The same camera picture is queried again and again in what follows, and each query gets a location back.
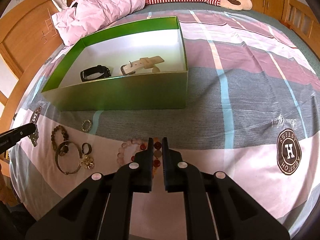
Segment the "silver rivet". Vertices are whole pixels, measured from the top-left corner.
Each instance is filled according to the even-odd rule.
[[[137,169],[137,168],[139,168],[139,164],[138,164],[138,163],[130,163],[130,164],[129,164],[129,168],[130,168],[130,169],[133,169],[133,170],[134,170],[134,169]]]
[[[186,162],[179,162],[178,163],[178,167],[181,169],[185,169],[186,167],[188,167],[188,163]]]
[[[94,173],[91,175],[91,179],[93,180],[99,180],[101,179],[101,177],[102,177],[101,173]]]
[[[222,171],[218,171],[218,172],[216,173],[216,177],[217,177],[218,179],[224,179],[224,178],[226,177],[226,174],[225,174],[224,172],[222,172]]]

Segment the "black watch strap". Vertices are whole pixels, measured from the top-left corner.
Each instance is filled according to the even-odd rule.
[[[101,73],[101,76],[88,79],[88,76],[95,74],[95,73]],[[90,81],[90,80],[111,77],[111,74],[110,74],[110,70],[107,67],[97,65],[95,67],[87,68],[87,69],[81,71],[80,77],[81,77],[82,82],[86,82],[86,81]]]

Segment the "green box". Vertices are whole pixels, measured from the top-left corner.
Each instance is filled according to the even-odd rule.
[[[159,73],[120,75],[120,67],[141,57],[161,56]],[[95,65],[109,78],[81,82]],[[177,17],[140,20],[81,38],[58,64],[42,95],[60,111],[179,109],[186,106],[188,66]]]

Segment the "plaid bedspread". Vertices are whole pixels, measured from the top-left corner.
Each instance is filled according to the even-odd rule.
[[[226,172],[294,236],[320,194],[320,81],[312,66],[281,31],[241,14],[162,11],[130,15],[112,25],[166,16],[177,16],[181,24],[189,67],[187,107],[59,112],[40,92],[62,55],[44,68],[14,124],[28,123],[41,106],[38,146],[24,138],[10,151],[19,197],[39,219],[92,173],[58,171],[50,136],[59,124],[70,140],[92,145],[94,171],[103,174],[117,170],[123,141],[168,137],[186,162],[203,172]],[[81,124],[87,119],[93,127],[84,133]],[[282,135],[293,142],[281,145]],[[134,150],[126,150],[127,162]],[[61,157],[62,168],[77,165],[76,152],[70,152]],[[164,191],[161,171],[150,194],[134,194],[130,233],[185,239],[183,195]]]

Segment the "pink pillow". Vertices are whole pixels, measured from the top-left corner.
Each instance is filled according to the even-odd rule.
[[[75,0],[77,7],[52,15],[52,21],[66,46],[144,8],[145,0]]]

